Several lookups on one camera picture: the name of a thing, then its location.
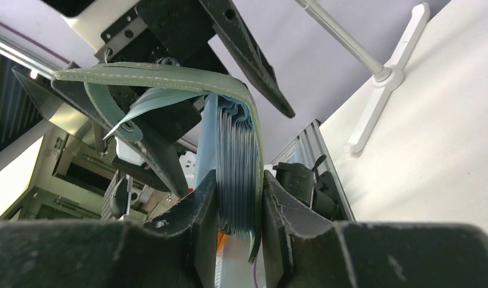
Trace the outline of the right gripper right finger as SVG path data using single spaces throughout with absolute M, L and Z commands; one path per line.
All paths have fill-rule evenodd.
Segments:
M 469 224 L 331 222 L 264 174 L 267 287 L 488 287 L 488 235 Z

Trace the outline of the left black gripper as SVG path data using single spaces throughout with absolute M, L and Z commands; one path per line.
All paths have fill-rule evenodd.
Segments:
M 95 57 L 100 62 L 156 64 L 161 58 L 172 57 L 183 67 L 226 74 L 227 69 L 208 43 L 215 32 L 254 88 L 283 115 L 295 117 L 273 67 L 233 1 L 138 1 L 103 30 L 100 38 L 104 43 Z M 43 76 L 32 79 L 29 70 L 20 67 L 12 72 L 44 119 L 89 146 L 100 139 L 94 128 L 105 132 L 112 128 L 91 102 L 82 82 Z M 157 190 L 185 197 L 189 188 L 176 148 L 188 119 L 175 122 L 173 113 L 190 111 L 191 104 L 185 100 L 134 118 L 132 122 L 141 129 L 143 138 L 131 142 L 131 150 L 143 156 L 150 169 L 131 164 L 120 168 L 142 181 L 151 181 Z

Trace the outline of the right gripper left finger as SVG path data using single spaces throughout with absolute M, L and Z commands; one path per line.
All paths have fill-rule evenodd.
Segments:
M 130 221 L 0 222 L 0 287 L 213 287 L 216 174 L 168 211 Z

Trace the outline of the white clothes rack pole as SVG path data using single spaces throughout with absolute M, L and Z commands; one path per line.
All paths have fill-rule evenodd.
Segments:
M 370 138 L 391 93 L 404 81 L 404 68 L 429 21 L 429 4 L 424 2 L 413 7 L 410 21 L 395 50 L 390 59 L 382 64 L 318 1 L 298 1 L 297 3 L 372 74 L 373 93 L 363 109 L 354 131 L 343 146 L 346 153 L 359 153 Z

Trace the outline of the aluminium frame rail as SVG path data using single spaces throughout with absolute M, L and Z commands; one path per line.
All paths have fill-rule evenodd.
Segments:
M 330 221 L 355 220 L 319 121 L 309 124 L 270 164 L 280 184 L 319 215 Z

